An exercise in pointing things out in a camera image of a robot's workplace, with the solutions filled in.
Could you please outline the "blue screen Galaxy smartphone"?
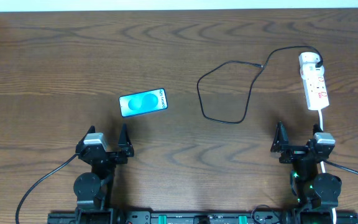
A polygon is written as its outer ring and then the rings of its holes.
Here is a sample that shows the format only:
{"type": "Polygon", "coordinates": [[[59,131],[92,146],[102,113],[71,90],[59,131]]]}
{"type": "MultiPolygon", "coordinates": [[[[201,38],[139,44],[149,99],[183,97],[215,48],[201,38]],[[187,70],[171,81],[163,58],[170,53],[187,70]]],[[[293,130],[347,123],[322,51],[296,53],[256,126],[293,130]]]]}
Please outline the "blue screen Galaxy smartphone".
{"type": "Polygon", "coordinates": [[[124,118],[162,111],[168,108],[164,88],[120,96],[119,105],[121,116],[124,118]]]}

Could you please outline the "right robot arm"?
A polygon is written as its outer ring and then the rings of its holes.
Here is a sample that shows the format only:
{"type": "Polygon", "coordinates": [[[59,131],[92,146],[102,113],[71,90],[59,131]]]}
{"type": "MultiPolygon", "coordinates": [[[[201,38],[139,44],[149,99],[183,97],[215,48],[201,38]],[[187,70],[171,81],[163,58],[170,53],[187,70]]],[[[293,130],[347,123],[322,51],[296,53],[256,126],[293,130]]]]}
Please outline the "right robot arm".
{"type": "Polygon", "coordinates": [[[335,147],[330,133],[318,124],[313,126],[313,137],[303,146],[289,143],[283,123],[277,123],[271,152],[279,152],[279,163],[291,164],[290,187],[298,199],[298,206],[281,217],[283,223],[333,223],[338,206],[342,181],[338,176],[319,172],[318,164],[328,159],[335,147]]]}

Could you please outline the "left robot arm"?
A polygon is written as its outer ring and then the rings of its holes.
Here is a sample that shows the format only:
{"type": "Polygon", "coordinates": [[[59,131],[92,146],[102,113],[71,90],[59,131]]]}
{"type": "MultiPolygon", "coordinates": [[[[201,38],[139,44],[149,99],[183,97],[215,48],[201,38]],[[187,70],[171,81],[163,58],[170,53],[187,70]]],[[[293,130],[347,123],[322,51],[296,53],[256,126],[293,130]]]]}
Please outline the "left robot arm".
{"type": "Polygon", "coordinates": [[[76,223],[125,223],[124,212],[109,206],[115,169],[127,164],[134,156],[127,126],[122,125],[118,140],[118,151],[108,151],[108,142],[103,133],[91,126],[76,145],[75,153],[80,160],[91,166],[91,172],[79,175],[73,184],[77,196],[76,223]]]}

